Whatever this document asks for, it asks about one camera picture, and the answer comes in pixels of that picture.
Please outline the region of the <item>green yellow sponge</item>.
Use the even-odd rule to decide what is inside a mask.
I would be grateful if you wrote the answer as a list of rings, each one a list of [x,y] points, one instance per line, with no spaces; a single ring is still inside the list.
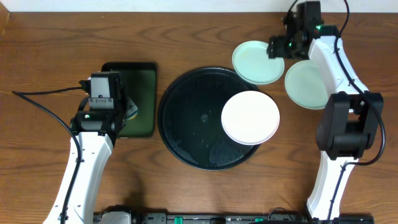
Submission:
[[[133,119],[137,115],[138,107],[137,105],[131,100],[127,100],[126,103],[126,120]]]

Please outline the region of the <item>mint plate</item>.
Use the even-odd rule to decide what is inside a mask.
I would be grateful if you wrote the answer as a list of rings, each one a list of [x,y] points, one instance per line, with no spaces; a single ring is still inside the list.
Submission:
[[[232,54],[236,73],[245,81],[255,85],[266,85],[277,81],[284,73],[283,58],[269,58],[269,44],[250,40],[238,45]]]
[[[285,74],[285,90],[292,101],[310,110],[322,110],[328,94],[318,66],[312,60],[293,64]]]

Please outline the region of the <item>white plate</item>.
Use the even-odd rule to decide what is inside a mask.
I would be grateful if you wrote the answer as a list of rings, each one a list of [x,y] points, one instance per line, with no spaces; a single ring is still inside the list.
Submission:
[[[221,124],[228,137],[239,144],[262,144],[276,133],[280,112],[267,94],[243,91],[226,102],[221,112]]]

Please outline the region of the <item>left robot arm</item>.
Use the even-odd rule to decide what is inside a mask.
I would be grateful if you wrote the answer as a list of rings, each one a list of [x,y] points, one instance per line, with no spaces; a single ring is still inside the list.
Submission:
[[[137,106],[122,90],[90,90],[67,131],[70,156],[46,223],[92,223],[104,167]]]

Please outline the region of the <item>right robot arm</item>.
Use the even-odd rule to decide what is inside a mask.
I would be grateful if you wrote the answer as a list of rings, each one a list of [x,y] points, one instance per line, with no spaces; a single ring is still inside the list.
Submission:
[[[381,118],[384,100],[371,93],[352,69],[343,49],[342,30],[312,25],[293,33],[272,36],[270,58],[308,58],[320,69],[328,93],[316,131],[321,162],[315,186],[307,200],[312,221],[333,223],[340,216],[340,202],[349,175],[356,166],[378,161],[386,145]]]

